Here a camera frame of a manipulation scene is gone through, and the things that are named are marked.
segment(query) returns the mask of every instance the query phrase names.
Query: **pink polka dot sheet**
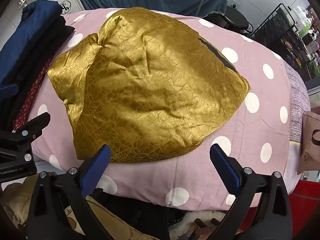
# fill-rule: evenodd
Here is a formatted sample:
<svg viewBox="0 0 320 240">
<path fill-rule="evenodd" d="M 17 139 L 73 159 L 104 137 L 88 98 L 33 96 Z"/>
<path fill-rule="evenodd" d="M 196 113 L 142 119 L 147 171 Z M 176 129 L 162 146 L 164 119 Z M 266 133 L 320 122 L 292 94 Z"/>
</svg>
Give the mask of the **pink polka dot sheet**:
<svg viewBox="0 0 320 240">
<path fill-rule="evenodd" d="M 57 55 L 68 51 L 84 37 L 99 31 L 116 8 L 82 11 L 65 16 L 73 35 Z M 184 210 L 228 210 L 234 201 L 209 158 L 209 149 L 218 143 L 225 153 L 243 167 L 261 174 L 279 171 L 288 192 L 299 180 L 300 141 L 290 142 L 292 119 L 292 84 L 284 61 L 261 44 L 234 32 L 215 26 L 204 19 L 167 14 L 190 28 L 219 49 L 250 83 L 251 91 L 232 118 L 208 135 L 192 152 L 154 163 L 108 165 L 98 187 L 113 195 L 136 198 L 162 206 Z M 302 85 L 300 94 L 307 91 Z M 298 106 L 298 119 L 303 107 Z M 72 128 L 66 108 L 46 76 L 34 101 L 29 119 L 48 111 L 51 121 L 41 137 L 32 144 L 34 154 L 56 168 L 67 171 L 78 167 Z M 301 127 L 296 129 L 301 135 Z M 257 195 L 252 206 L 259 201 Z"/>
</svg>

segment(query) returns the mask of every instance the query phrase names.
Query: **red patterned fabric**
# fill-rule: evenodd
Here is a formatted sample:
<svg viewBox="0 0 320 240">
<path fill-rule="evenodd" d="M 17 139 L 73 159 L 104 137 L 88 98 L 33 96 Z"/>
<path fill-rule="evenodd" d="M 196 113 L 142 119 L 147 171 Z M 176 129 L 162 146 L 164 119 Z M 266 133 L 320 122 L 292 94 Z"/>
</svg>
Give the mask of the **red patterned fabric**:
<svg viewBox="0 0 320 240">
<path fill-rule="evenodd" d="M 44 65 L 44 67 L 40 71 L 36 81 L 33 83 L 32 87 L 30 88 L 30 91 L 28 92 L 27 98 L 24 101 L 24 104 L 20 110 L 19 115 L 13 121 L 13 129 L 14 130 L 17 130 L 20 126 L 24 125 L 27 122 L 33 99 L 35 98 L 35 95 L 36 95 L 36 93 L 37 93 L 37 91 L 38 91 L 38 89 L 44 79 L 44 76 L 47 73 L 47 70 L 49 68 L 49 65 L 50 65 L 50 62 L 52 61 L 52 59 L 53 59 L 53 56 Z"/>
</svg>

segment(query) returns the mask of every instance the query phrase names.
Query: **folded navy blue garment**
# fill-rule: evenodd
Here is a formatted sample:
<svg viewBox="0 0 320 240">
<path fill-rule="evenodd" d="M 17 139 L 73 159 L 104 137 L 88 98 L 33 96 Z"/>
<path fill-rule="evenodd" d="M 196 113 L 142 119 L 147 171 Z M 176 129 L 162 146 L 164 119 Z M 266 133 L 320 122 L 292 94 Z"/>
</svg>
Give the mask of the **folded navy blue garment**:
<svg viewBox="0 0 320 240">
<path fill-rule="evenodd" d="M 35 1 L 23 9 L 20 24 L 0 51 L 0 86 L 11 84 L 28 53 L 61 13 L 56 1 Z"/>
</svg>

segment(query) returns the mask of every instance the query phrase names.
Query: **shiny gold cloth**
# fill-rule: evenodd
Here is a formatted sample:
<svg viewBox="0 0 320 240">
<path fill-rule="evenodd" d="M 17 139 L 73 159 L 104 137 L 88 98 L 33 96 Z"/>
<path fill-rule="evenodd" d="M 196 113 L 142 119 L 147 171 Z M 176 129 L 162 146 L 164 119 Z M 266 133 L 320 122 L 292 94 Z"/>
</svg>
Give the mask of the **shiny gold cloth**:
<svg viewBox="0 0 320 240">
<path fill-rule="evenodd" d="M 171 17 L 128 8 L 60 55 L 48 75 L 78 159 L 107 144 L 113 163 L 165 160 L 221 127 L 250 87 L 199 38 Z"/>
</svg>

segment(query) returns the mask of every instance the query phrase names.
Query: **power outlet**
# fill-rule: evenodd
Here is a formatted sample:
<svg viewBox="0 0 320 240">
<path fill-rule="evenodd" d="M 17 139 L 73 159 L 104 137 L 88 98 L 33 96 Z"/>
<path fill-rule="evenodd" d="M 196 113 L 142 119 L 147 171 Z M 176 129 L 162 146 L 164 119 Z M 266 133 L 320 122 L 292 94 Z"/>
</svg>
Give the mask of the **power outlet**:
<svg viewBox="0 0 320 240">
<path fill-rule="evenodd" d="M 231 2 L 231 7 L 235 8 L 235 9 L 239 9 L 240 3 L 238 3 L 237 1 L 233 0 Z"/>
</svg>

